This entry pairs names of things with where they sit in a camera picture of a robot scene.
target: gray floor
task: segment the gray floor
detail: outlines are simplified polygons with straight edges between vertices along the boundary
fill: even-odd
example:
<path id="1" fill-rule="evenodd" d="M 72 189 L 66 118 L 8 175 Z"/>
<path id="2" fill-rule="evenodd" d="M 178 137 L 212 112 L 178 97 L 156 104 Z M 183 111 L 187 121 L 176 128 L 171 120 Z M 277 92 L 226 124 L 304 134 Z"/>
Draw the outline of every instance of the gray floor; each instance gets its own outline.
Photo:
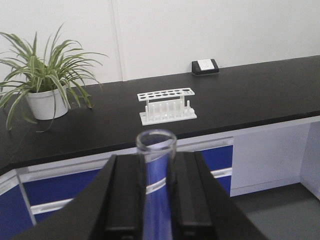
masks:
<path id="1" fill-rule="evenodd" d="M 300 183 L 232 199 L 270 240 L 320 240 L 320 201 Z"/>

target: cabinet handle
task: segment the cabinet handle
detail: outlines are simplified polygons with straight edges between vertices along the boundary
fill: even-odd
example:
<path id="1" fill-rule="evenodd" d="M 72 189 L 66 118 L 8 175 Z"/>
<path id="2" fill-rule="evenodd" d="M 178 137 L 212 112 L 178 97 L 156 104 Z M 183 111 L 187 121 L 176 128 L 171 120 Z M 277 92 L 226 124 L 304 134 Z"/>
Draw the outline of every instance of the cabinet handle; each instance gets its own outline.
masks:
<path id="1" fill-rule="evenodd" d="M 232 175 L 232 167 L 211 171 L 215 179 Z"/>

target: spider plant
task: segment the spider plant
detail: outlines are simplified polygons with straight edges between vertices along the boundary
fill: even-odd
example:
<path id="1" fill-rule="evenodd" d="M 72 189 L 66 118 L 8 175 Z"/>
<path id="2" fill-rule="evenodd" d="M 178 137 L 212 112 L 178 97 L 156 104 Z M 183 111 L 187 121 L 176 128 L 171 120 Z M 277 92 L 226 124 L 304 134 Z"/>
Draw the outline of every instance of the spider plant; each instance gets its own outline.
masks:
<path id="1" fill-rule="evenodd" d="M 14 96 L 10 105 L 6 127 L 12 129 L 12 118 L 18 103 L 28 93 L 41 93 L 58 89 L 65 104 L 70 108 L 68 96 L 72 96 L 80 106 L 80 98 L 89 108 L 92 108 L 89 94 L 81 86 L 85 85 L 85 80 L 94 80 L 99 83 L 95 75 L 88 67 L 93 67 L 95 63 L 101 63 L 92 58 L 87 58 L 88 54 L 104 55 L 97 52 L 84 52 L 81 44 L 76 40 L 67 39 L 58 44 L 62 25 L 58 28 L 51 40 L 48 38 L 43 57 L 37 56 L 37 33 L 35 33 L 32 44 L 21 39 L 15 34 L 0 32 L 0 35 L 7 39 L 12 48 L 9 53 L 14 57 L 0 58 L 0 63 L 11 67 L 11 72 L 0 82 L 0 108 L 5 108 L 9 100 Z"/>

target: white flower pot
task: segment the white flower pot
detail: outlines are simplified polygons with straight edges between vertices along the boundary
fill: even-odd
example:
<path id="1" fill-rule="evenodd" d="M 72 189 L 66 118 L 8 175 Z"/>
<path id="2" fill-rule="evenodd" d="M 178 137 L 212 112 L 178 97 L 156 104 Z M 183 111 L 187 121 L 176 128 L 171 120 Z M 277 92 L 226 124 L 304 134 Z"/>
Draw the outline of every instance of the white flower pot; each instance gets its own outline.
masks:
<path id="1" fill-rule="evenodd" d="M 68 112 L 68 105 L 64 103 L 58 89 L 28 93 L 25 98 L 34 117 L 38 120 L 56 119 Z"/>

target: white wall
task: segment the white wall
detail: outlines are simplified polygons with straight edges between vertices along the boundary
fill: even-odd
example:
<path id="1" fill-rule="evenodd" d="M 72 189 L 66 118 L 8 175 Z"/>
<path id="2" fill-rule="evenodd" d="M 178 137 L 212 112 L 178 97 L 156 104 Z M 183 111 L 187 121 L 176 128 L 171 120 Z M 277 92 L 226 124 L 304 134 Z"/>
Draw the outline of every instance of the white wall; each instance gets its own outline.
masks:
<path id="1" fill-rule="evenodd" d="M 17 34 L 29 42 L 37 32 L 38 47 L 44 49 L 50 34 L 54 35 L 64 23 L 61 40 L 77 40 L 86 52 L 109 56 L 94 56 L 103 64 L 93 69 L 97 79 L 102 83 L 121 81 L 112 9 L 110 0 L 2 0 L 0 32 Z M 0 53 L 7 51 L 8 46 L 1 37 Z M 0 79 L 9 71 L 10 68 L 0 65 Z"/>
<path id="2" fill-rule="evenodd" d="M 320 54 L 318 0 L 117 0 L 128 79 Z"/>
<path id="3" fill-rule="evenodd" d="M 63 39 L 109 56 L 94 69 L 106 83 L 190 72 L 197 59 L 222 68 L 318 55 L 319 10 L 318 0 L 2 0 L 0 31 L 29 41 L 37 31 L 44 44 L 64 23 Z M 0 65 L 0 79 L 8 72 Z"/>

